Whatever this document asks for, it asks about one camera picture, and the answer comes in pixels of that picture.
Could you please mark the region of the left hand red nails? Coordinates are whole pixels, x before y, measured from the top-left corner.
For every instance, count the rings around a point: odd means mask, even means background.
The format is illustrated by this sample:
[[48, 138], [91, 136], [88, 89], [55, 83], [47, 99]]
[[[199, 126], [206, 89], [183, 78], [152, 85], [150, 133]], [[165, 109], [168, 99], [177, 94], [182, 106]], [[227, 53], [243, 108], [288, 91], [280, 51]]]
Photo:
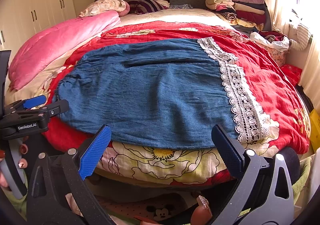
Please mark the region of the left hand red nails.
[[27, 192], [25, 177], [23, 170], [18, 165], [19, 161], [22, 159], [22, 154], [20, 152], [22, 144], [21, 138], [13, 140], [1, 139], [1, 150], [5, 152], [5, 158], [3, 163], [1, 163], [1, 172], [12, 192], [25, 195]]

